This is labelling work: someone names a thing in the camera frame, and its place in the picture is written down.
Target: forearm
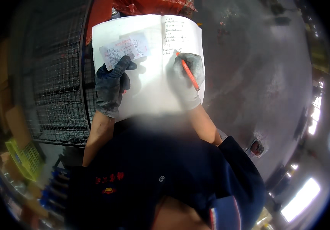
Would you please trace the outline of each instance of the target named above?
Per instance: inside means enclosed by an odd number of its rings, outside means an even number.
[[[83,166],[87,167],[98,150],[113,137],[115,119],[96,111],[92,120],[91,132],[83,155]]]
[[[199,138],[213,145],[222,143],[219,132],[201,104],[189,110],[190,122]]]

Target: white paper page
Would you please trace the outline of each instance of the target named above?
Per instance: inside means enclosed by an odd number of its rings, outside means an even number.
[[[99,48],[126,36],[143,33],[147,39],[150,55],[133,62],[136,70],[127,70],[131,88],[123,94],[119,107],[121,121],[138,114],[157,114],[163,107],[159,103],[166,92],[161,87],[163,81],[162,66],[162,17],[159,15],[129,16],[100,23],[92,28],[92,46],[95,72],[103,65]]]
[[[202,48],[202,30],[192,20],[182,17],[165,15],[162,17],[162,50],[164,76],[172,74],[176,52],[194,53],[202,57],[203,71],[205,62]],[[203,103],[205,81],[199,86],[198,95]]]

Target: receipt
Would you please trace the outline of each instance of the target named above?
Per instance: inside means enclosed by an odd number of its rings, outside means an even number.
[[[134,34],[122,37],[99,48],[107,70],[112,70],[124,55],[130,56],[131,60],[150,55],[148,42],[144,34]]]

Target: metal grid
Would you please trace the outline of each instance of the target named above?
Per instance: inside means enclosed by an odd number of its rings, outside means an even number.
[[[34,140],[85,145],[89,125],[80,83],[87,0],[44,1],[29,25],[22,67],[24,112]]]

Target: hand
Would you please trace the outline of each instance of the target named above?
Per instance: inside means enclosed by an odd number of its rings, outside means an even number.
[[[202,58],[193,53],[180,53],[173,65],[174,75],[170,76],[175,93],[179,96],[180,102],[186,110],[191,110],[201,103],[197,91],[189,79],[186,71],[183,68],[182,61],[184,60],[192,72],[197,84],[201,87],[205,80],[203,71]]]
[[[113,70],[107,71],[101,66],[95,74],[95,90],[97,91],[96,110],[112,118],[119,116],[119,105],[124,90],[130,89],[130,80],[125,70],[135,70],[137,65],[123,56]]]

